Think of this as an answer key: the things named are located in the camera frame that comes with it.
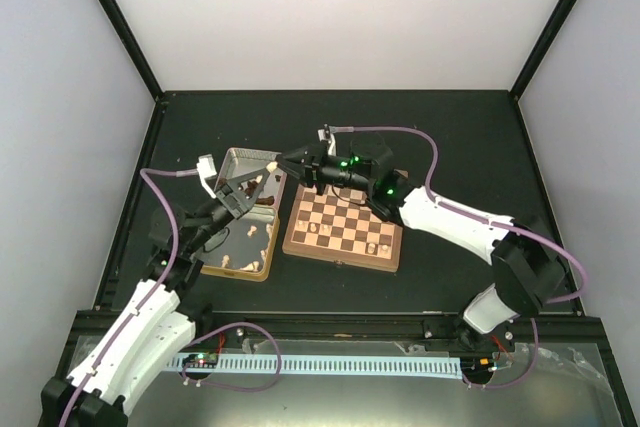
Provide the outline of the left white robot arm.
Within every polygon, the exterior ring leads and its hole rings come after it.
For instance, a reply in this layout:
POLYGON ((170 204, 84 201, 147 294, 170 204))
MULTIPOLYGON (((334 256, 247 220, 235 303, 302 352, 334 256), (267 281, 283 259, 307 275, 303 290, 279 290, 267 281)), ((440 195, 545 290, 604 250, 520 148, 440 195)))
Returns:
POLYGON ((153 180, 166 171, 141 170, 163 210, 151 271, 93 350, 66 377, 46 383, 41 392, 43 425, 125 426, 142 394, 176 354, 229 330, 255 327, 245 322, 214 327, 208 307, 184 302, 202 269, 196 252, 252 210, 276 168, 270 162, 217 189, 209 183, 217 172, 206 159, 195 169, 173 172, 175 178, 198 177, 209 193, 201 209, 183 218, 153 180))

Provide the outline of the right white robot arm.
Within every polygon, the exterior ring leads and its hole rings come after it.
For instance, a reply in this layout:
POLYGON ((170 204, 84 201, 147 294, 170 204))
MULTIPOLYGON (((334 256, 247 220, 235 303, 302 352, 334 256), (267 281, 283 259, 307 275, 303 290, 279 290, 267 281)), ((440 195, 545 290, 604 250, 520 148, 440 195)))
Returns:
POLYGON ((361 191, 381 220, 442 238, 492 268, 492 284, 470 300, 454 323, 463 349, 479 349, 501 324, 534 318, 553 302, 565 277, 556 244, 508 216, 430 192, 397 170, 393 152, 382 141, 352 143, 346 157, 332 154, 330 147, 330 141, 321 140, 280 153, 276 162, 317 193, 329 186, 361 191))

